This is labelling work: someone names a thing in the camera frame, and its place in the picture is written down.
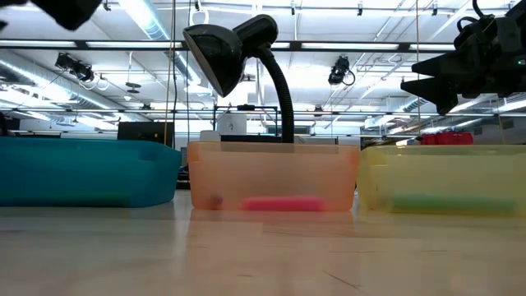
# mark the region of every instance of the wooden table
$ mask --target wooden table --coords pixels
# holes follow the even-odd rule
[[[526,220],[0,208],[0,295],[520,295]]]

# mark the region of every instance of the teal bin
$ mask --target teal bin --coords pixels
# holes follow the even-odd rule
[[[0,137],[0,206],[171,201],[181,153],[150,141]]]

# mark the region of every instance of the lamp shade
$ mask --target lamp shade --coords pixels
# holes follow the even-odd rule
[[[241,80],[247,60],[238,36],[218,25],[193,25],[182,34],[215,91],[222,97],[230,94]]]

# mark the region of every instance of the yellow translucent bin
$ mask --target yellow translucent bin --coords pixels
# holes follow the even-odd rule
[[[191,201],[197,209],[239,210],[249,197],[319,197],[324,210],[353,207],[357,146],[192,142]]]
[[[523,215],[526,146],[378,146],[362,152],[362,209]]]

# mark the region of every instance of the desk lamp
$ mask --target desk lamp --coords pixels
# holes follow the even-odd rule
[[[294,143],[294,110],[287,81],[270,45],[278,38],[278,26],[267,15],[245,21],[233,30],[218,25],[193,25],[182,32],[188,48],[215,91],[225,97],[242,79],[248,58],[259,58],[278,93],[282,142]]]

